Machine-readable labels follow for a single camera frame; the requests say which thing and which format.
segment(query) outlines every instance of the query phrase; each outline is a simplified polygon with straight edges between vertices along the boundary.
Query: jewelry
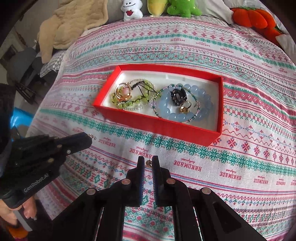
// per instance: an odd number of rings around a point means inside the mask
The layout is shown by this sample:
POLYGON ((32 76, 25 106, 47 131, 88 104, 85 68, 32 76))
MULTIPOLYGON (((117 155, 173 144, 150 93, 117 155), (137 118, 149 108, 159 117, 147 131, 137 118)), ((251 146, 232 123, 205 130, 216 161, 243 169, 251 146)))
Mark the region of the jewelry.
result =
POLYGON ((168 85, 164 88, 162 88, 161 90, 159 90, 157 92, 157 94, 154 96, 153 98, 153 104, 152 104, 152 109, 155 113, 155 115, 159 118, 168 118, 169 120, 171 121, 177 121, 177 122, 181 122, 181 123, 189 123, 190 121, 192 121, 197 115, 198 115, 198 112, 200 110, 200 104, 199 102, 197 101, 197 98, 195 97, 195 95, 192 94, 192 92, 186 88, 186 87, 183 87, 182 84, 177 84, 177 85, 174 85, 174 84, 171 84, 171 85, 168 85), (197 110, 196 110, 196 113, 193 114, 192 112, 188 112, 188 109, 191 107, 191 102, 190 103, 190 106, 189 107, 185 107, 184 104, 185 103, 188 103, 188 102, 182 102, 180 105, 180 114, 175 114, 175 113, 171 113, 170 112, 170 109, 167 108, 168 106, 168 94, 170 93, 170 90, 169 88, 173 87, 174 89, 175 88, 178 88, 178 87, 181 87, 183 88, 184 90, 186 90, 187 92, 189 92, 191 94, 191 96, 193 97, 193 99, 195 100, 195 105, 194 107, 197 107, 197 110), (156 98, 159 94, 162 94, 161 98, 160 98, 160 102, 159 102, 159 109, 160 109, 160 113, 165 116, 165 117, 162 117, 158 114, 158 112, 156 111, 156 98))
POLYGON ((185 113, 185 114, 187 114, 187 113, 189 113, 189 108, 191 107, 191 102, 190 101, 184 101, 182 104, 180 104, 180 113, 185 113), (185 107, 184 106, 184 104, 185 103, 189 103, 190 104, 190 106, 188 106, 188 107, 185 107))
POLYGON ((120 101, 128 101, 131 96, 131 86, 129 83, 121 83, 115 89, 115 95, 120 101))
POLYGON ((122 110, 128 110, 128 111, 135 111, 140 110, 145 106, 147 103, 151 101, 153 98, 153 93, 156 93, 155 86, 146 79, 134 79, 128 83, 122 83, 121 85, 125 85, 125 87, 119 87, 115 90, 115 93, 112 94, 112 103, 114 103, 117 108, 122 110), (130 90, 132 91, 136 87, 139 88, 141 95, 137 96, 135 99, 130 100, 131 97, 128 100, 121 100, 117 97, 117 92, 122 92, 124 88, 130 87, 130 90))
POLYGON ((146 161, 146 166, 145 166, 145 168, 146 167, 150 167, 150 168, 152 168, 152 161, 151 160, 148 160, 148 161, 146 161))
POLYGON ((172 101, 174 102, 175 105, 177 106, 180 106, 181 103, 187 101, 187 95, 186 95, 186 92, 183 88, 181 88, 180 90, 179 89, 173 89, 171 92, 170 92, 170 96, 172 97, 172 101))
POLYGON ((209 112, 213 108, 213 103, 211 102, 211 96, 209 94, 206 94, 204 89, 199 89, 198 86, 193 85, 190 86, 189 84, 185 84, 183 86, 184 88, 187 88, 193 93, 195 96, 198 97, 198 100, 203 105, 202 108, 200 108, 200 111, 194 121, 201 121, 203 118, 206 118, 209 115, 209 112))
POLYGON ((93 134, 89 134, 88 135, 90 138, 92 138, 92 139, 95 139, 96 140, 96 137, 93 135, 93 134))

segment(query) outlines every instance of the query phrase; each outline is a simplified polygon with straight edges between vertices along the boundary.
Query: gold ring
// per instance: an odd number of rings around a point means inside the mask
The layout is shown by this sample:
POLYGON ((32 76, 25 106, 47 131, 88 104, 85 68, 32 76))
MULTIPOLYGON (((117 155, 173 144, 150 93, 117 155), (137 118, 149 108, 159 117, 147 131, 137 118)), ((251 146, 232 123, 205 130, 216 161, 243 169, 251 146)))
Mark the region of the gold ring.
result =
POLYGON ((180 113, 189 113, 189 108, 192 106, 190 101, 184 101, 180 104, 180 113), (189 103, 190 105, 188 107, 185 107, 184 104, 189 103))
POLYGON ((117 97, 117 99, 119 99, 120 101, 128 101, 132 96, 131 96, 131 86, 128 84, 128 83, 121 83, 121 84, 119 84, 117 87, 116 87, 116 89, 115 89, 115 95, 116 95, 116 97, 117 97), (121 94, 121 92, 120 92, 120 90, 119 90, 119 87, 121 86, 121 85, 125 85, 125 86, 127 86, 128 87, 128 89, 129 89, 129 93, 128 94, 126 94, 126 95, 122 95, 121 94))

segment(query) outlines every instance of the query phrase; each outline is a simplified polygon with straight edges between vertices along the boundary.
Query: ring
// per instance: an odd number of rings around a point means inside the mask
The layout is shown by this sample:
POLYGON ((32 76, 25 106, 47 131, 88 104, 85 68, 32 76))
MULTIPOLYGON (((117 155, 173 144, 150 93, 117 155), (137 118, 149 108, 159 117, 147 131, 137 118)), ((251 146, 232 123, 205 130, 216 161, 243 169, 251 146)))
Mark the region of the ring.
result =
POLYGON ((115 89, 115 95, 117 97, 117 99, 119 99, 120 101, 128 101, 132 96, 131 96, 131 86, 128 84, 128 83, 121 83, 119 84, 116 89, 115 89), (128 90, 129 90, 129 93, 125 93, 125 94, 122 94, 122 91, 126 88, 124 87, 123 89, 119 90, 119 87, 121 85, 125 85, 128 87, 128 90))
POLYGON ((180 104, 180 113, 189 113, 189 108, 192 106, 190 101, 184 101, 180 104))
POLYGON ((174 102, 175 105, 180 106, 183 102, 187 101, 187 95, 186 92, 183 88, 179 89, 173 89, 170 92, 170 96, 172 98, 172 101, 174 102))

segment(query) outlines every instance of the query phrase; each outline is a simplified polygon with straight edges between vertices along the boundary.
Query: chair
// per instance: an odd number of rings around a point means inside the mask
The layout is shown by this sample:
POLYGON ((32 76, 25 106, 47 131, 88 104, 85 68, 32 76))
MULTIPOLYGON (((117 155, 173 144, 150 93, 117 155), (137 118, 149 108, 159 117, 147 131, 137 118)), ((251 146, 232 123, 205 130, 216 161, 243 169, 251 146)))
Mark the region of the chair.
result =
POLYGON ((7 64, 7 82, 15 86, 20 95, 29 103, 36 103, 37 93, 32 90, 37 81, 45 82, 39 77, 42 64, 40 58, 36 58, 36 51, 33 48, 26 48, 17 52, 7 64))

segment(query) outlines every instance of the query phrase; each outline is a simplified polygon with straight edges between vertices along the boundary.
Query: pink stone ring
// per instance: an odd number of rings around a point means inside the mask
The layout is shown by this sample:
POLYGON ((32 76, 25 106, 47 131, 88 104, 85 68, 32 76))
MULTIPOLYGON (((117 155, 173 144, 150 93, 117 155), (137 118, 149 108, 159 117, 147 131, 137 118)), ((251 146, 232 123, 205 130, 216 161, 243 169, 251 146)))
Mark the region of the pink stone ring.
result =
POLYGON ((121 83, 119 84, 115 89, 115 95, 118 100, 120 101, 128 101, 131 96, 131 86, 128 83, 121 83), (123 89, 119 89, 121 85, 124 85, 125 87, 123 89))

